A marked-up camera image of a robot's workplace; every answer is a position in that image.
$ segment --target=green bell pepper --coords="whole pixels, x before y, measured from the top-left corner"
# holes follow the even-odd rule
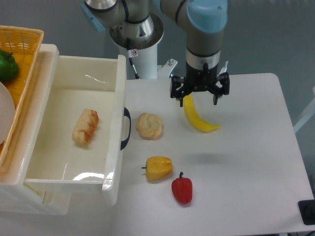
[[[0,49],[0,82],[5,83],[19,74],[20,68],[12,53]]]

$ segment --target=gray wall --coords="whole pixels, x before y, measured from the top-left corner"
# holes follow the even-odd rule
[[[1,0],[0,24],[44,30],[43,43],[56,44],[61,55],[116,58],[118,50],[109,33],[92,30],[80,3],[81,0]],[[175,72],[183,76],[185,34],[155,6],[151,9],[165,27],[158,46],[158,63],[175,58],[179,61]],[[229,1],[220,67],[228,60],[230,74],[276,74],[293,122],[314,97],[314,12],[314,0]],[[315,117],[297,133],[297,139],[308,174],[315,174]]]

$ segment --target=banana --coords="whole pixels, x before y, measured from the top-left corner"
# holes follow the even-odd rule
[[[198,115],[198,113],[195,110],[195,106],[193,104],[193,99],[192,99],[191,94],[185,96],[183,102],[184,102],[183,106],[184,106],[186,117],[193,127],[195,127],[196,129],[202,132],[210,132],[216,129],[220,129],[219,124],[211,124],[203,120]]]

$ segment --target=black handle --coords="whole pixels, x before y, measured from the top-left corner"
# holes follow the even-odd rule
[[[123,150],[127,146],[129,139],[130,139],[130,133],[131,133],[131,116],[130,116],[130,113],[126,107],[124,108],[124,116],[129,119],[129,134],[128,134],[128,137],[121,142],[120,150]]]

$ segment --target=wicker basket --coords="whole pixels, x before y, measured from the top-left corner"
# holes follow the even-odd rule
[[[15,105],[15,115],[12,126],[4,142],[0,144],[0,166],[2,165],[17,126],[23,102],[30,85],[37,54],[44,37],[44,32],[38,29],[28,29],[11,26],[0,26],[0,49],[13,53],[20,72],[14,80],[4,85],[9,90]]]

